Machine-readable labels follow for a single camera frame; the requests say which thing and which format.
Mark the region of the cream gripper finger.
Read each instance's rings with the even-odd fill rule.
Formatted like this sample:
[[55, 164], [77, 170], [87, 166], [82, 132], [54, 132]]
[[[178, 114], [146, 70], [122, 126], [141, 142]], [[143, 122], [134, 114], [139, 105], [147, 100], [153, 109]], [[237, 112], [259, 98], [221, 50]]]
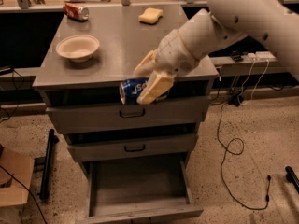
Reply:
[[145, 77], [150, 74], [156, 66], [156, 50], [150, 51], [140, 64], [135, 68], [134, 74], [139, 77]]
[[147, 85], [137, 98], [140, 105], [148, 105], [169, 91], [175, 78], [167, 72], [136, 72], [137, 77], [148, 77]]

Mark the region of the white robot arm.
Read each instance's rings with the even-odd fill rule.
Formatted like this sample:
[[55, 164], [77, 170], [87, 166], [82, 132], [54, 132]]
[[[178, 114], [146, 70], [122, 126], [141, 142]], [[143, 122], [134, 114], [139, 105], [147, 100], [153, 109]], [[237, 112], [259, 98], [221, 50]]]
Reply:
[[261, 43], [278, 62], [299, 78], [299, 15], [278, 0], [206, 0], [202, 9], [171, 31], [136, 67], [147, 77], [137, 102], [147, 105], [171, 89], [176, 76], [189, 74], [208, 54], [244, 36]]

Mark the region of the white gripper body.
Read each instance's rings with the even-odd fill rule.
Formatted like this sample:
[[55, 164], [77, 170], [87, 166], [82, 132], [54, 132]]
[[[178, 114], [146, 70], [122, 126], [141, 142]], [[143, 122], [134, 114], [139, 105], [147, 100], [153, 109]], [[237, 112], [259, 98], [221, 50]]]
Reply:
[[188, 52], [178, 30], [171, 31], [160, 42], [155, 57], [159, 71], [174, 76], [188, 75], [199, 61]]

